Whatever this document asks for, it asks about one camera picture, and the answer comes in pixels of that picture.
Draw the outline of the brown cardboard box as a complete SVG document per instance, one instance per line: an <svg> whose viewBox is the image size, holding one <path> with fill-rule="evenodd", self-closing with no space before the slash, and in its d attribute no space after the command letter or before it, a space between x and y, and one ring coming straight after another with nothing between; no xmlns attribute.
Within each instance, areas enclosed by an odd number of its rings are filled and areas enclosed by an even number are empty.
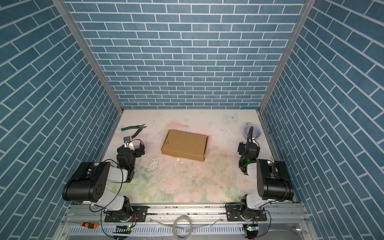
<svg viewBox="0 0 384 240"><path fill-rule="evenodd" d="M161 152L163 155L175 158L204 162L207 143L208 136L169 130Z"/></svg>

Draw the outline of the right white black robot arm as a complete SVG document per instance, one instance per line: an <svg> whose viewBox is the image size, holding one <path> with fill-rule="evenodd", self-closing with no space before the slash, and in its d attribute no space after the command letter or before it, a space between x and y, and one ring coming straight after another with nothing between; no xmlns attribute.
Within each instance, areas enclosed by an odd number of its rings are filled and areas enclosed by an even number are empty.
<svg viewBox="0 0 384 240"><path fill-rule="evenodd" d="M288 167L283 161L259 159L259 144L239 143L239 169L246 176L255 176L257 190L246 194L239 203L225 205L227 221L266 221L265 207L274 202L291 201L294 187Z"/></svg>

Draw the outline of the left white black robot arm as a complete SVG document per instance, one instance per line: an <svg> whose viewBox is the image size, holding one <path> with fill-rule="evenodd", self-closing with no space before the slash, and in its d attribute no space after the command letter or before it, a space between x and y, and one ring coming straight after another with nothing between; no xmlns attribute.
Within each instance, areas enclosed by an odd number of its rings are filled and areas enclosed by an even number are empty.
<svg viewBox="0 0 384 240"><path fill-rule="evenodd" d="M145 222L148 207L133 207L126 196L108 190L107 183L130 183L135 175L136 158L145 154L145 145L139 141L134 147L133 140L126 140L117 149L117 159L105 160L99 164L83 162L65 185L62 197L69 202L91 202L101 208L106 223Z"/></svg>

